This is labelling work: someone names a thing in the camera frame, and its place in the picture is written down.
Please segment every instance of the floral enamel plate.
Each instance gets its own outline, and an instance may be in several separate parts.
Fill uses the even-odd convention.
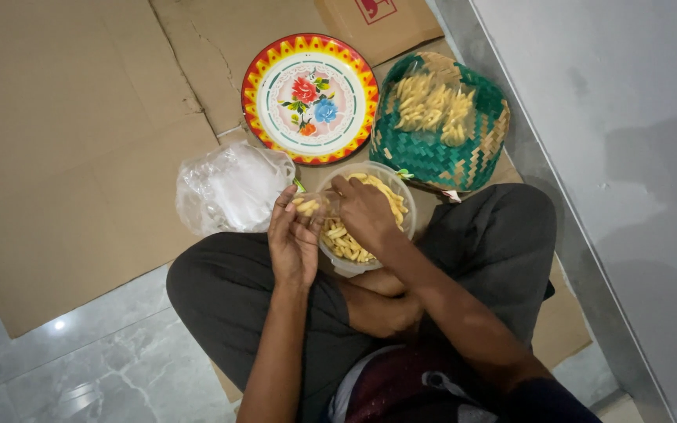
[[[365,60],[322,34],[295,34],[253,59],[242,82],[242,110],[252,132],[297,163],[349,156],[371,133],[378,84]]]

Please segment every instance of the clear plastic tub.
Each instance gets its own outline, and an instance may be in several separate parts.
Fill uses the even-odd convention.
[[[417,207],[415,206],[415,199],[412,198],[411,192],[409,191],[409,188],[406,187],[406,184],[404,184],[404,181],[396,176],[396,172],[390,167],[370,161],[346,165],[335,169],[330,175],[323,179],[320,185],[318,185],[318,190],[324,191],[331,188],[331,179],[337,175],[349,176],[352,173],[358,172],[377,177],[395,194],[404,197],[404,207],[407,207],[409,212],[404,215],[404,221],[401,223],[401,227],[404,229],[404,233],[411,239],[411,237],[415,235],[415,227],[417,227]],[[329,259],[331,259],[331,264],[333,264],[336,269],[343,271],[342,273],[356,275],[368,270],[383,267],[381,262],[376,259],[368,261],[367,263],[357,263],[356,261],[348,260],[343,257],[337,257],[330,248],[323,244],[323,241],[320,241],[320,249]]]

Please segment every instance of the woven bamboo basket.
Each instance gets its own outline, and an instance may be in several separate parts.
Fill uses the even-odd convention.
[[[465,83],[476,90],[474,111],[469,113],[465,142],[448,147],[437,132],[404,132],[393,89],[410,66],[444,75],[446,82]],[[511,114],[503,92],[485,77],[437,53],[416,53],[397,62],[381,88],[375,114],[370,159],[397,171],[407,169],[412,180],[436,190],[476,190],[490,179],[503,149]]]

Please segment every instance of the gray wall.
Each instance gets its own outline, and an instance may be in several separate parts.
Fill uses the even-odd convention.
[[[677,419],[677,2],[472,4]]]

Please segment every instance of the blue rose print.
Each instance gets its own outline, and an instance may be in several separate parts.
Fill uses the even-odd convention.
[[[312,107],[315,112],[315,121],[325,123],[336,119],[336,111],[339,110],[333,100],[328,99],[316,101],[315,105]]]

